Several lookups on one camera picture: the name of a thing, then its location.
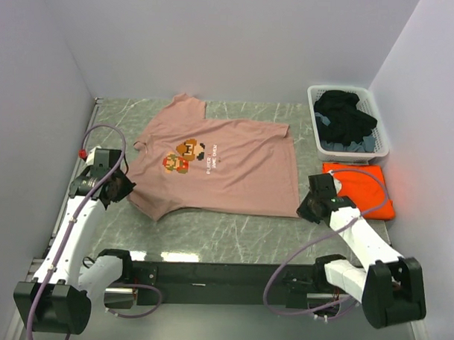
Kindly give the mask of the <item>pink printed t-shirt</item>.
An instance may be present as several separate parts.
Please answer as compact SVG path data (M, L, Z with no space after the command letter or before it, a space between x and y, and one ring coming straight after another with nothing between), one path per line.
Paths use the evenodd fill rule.
M294 218L300 204L287 124L208 119L206 103L177 95L134 142L127 199L158 221L176 210Z

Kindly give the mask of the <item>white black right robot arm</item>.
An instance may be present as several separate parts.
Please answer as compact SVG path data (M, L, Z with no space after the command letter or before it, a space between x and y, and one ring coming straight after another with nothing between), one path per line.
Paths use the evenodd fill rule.
M317 258L312 273L312 285L317 290L328 292L338 287L351 295L374 328L426 317L420 263L388 245L353 201L338 195L331 174L309 176L309 192L297 214L310 222L325 223L360 262L356 267L338 254Z

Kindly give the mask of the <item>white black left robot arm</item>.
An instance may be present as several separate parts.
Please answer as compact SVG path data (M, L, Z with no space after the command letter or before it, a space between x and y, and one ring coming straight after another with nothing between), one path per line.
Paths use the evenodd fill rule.
M133 280L130 253L102 251L95 264L82 270L82 259L100 217L133 188L121 170L124 152L96 148L91 163L70 183L60 229L41 266L28 282L18 282L13 293L29 334L78 335L86 328L92 303L110 285L123 287Z

